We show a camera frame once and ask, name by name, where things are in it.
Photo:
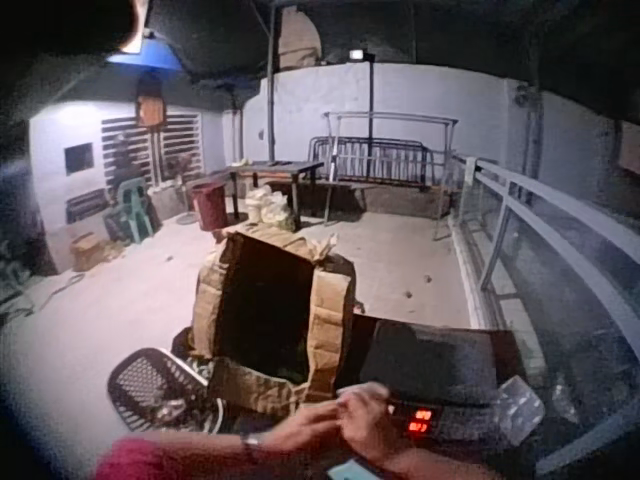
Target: hand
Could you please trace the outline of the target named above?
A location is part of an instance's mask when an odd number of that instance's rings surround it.
[[[337,401],[343,438],[378,466],[407,447],[389,419],[388,399],[389,390],[371,382],[346,389]]]
[[[338,426],[338,405],[335,401],[303,406],[294,415],[262,435],[265,451],[290,454],[311,450],[327,438],[335,438]]]

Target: human arm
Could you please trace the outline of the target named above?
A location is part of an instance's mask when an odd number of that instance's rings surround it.
[[[98,468],[98,480],[115,478],[229,478],[252,471],[280,469],[327,437],[335,437],[337,406],[325,402],[304,407],[275,428],[260,434],[260,445],[247,447],[238,435],[147,432],[116,444]]]
[[[407,480],[499,478],[481,465],[413,447],[391,424],[387,409],[389,391],[378,384],[367,385],[340,396],[339,423],[349,446],[373,465]]]

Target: green plastic chair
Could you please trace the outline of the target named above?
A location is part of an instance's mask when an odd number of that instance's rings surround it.
[[[140,243],[140,232],[138,230],[138,217],[142,217],[147,228],[147,233],[153,237],[153,229],[147,215],[149,200],[145,195],[147,185],[144,178],[134,178],[126,180],[118,187],[118,208],[122,215],[129,222],[133,240]]]

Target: red sleeve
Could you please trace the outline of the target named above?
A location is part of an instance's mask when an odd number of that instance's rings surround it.
[[[141,438],[126,438],[113,444],[102,458],[96,480],[178,480],[184,478],[175,458]]]

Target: window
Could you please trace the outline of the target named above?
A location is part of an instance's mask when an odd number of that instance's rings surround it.
[[[64,163],[67,175],[93,168],[93,144],[83,143],[64,149]]]

